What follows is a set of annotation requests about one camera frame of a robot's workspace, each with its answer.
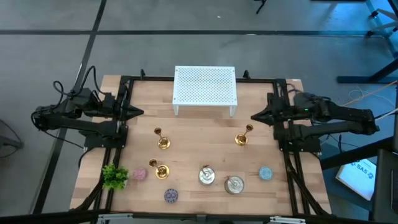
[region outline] metal tin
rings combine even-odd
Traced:
[[[266,166],[261,167],[259,170],[259,177],[262,180],[271,180],[272,175],[272,170]]]
[[[199,171],[199,183],[202,185],[209,186],[214,182],[215,179],[216,174],[212,168],[205,167]]]
[[[164,200],[167,203],[175,203],[178,199],[178,192],[175,189],[167,189],[164,192]]]
[[[244,182],[238,176],[229,177],[224,183],[225,191],[229,194],[239,194],[243,191]]]

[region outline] wooden table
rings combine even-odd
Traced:
[[[119,75],[107,75],[102,91],[118,91]],[[300,80],[288,80],[302,90]],[[172,107],[173,82],[135,81],[131,104],[145,111],[130,119],[129,137],[122,150],[120,165],[131,172],[145,167],[145,181],[129,179],[122,191],[114,193],[112,211],[151,213],[207,213],[221,215],[291,215],[289,191],[283,155],[272,137],[273,128],[250,119],[267,104],[267,93],[272,85],[267,83],[237,83],[238,107],[233,118],[225,107],[182,107],[175,116]],[[248,134],[249,142],[238,146],[234,137],[245,131],[247,124],[254,130]],[[170,148],[157,147],[159,137],[156,127],[171,140]],[[330,212],[328,196],[318,159],[310,153],[300,153],[305,182],[315,199]],[[98,182],[104,149],[94,149],[82,160],[71,208],[77,207]],[[150,159],[157,159],[170,167],[170,175],[164,180],[155,176],[149,167]],[[216,172],[211,186],[198,181],[203,165],[210,165]],[[258,177],[258,170],[268,166],[274,171],[272,180]],[[230,195],[224,190],[228,175],[240,176],[244,190]],[[167,189],[176,189],[178,201],[169,205],[164,201]],[[296,186],[298,209],[302,212],[299,189]],[[101,208],[107,193],[103,193]]]

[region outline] brass candlestick holder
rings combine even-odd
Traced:
[[[170,169],[166,165],[157,165],[157,160],[156,159],[151,159],[149,161],[149,165],[151,167],[156,167],[155,170],[155,175],[159,179],[166,179],[170,175]]]
[[[170,140],[167,137],[162,137],[162,129],[161,128],[155,128],[155,134],[160,136],[159,141],[157,142],[157,146],[160,149],[168,149],[170,147]]]
[[[251,125],[251,124],[246,125],[246,132],[244,134],[238,134],[235,136],[236,144],[238,144],[240,146],[244,146],[245,144],[247,144],[248,137],[246,137],[246,134],[252,130],[253,130],[253,125]]]

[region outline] small green plant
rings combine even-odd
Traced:
[[[128,170],[123,167],[116,168],[114,164],[104,166],[104,189],[124,189],[124,181],[128,179]]]

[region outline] black table leg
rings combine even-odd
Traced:
[[[338,83],[374,83],[374,84],[388,84],[398,80],[398,77],[386,77],[393,71],[398,69],[398,58],[396,58],[389,65],[382,68],[370,77],[363,76],[340,76],[337,77]]]
[[[321,167],[323,170],[330,169],[337,166],[349,164],[361,159],[367,159],[377,155],[378,149],[392,150],[393,137],[385,138],[383,140],[353,149],[347,152],[340,153],[321,160]]]

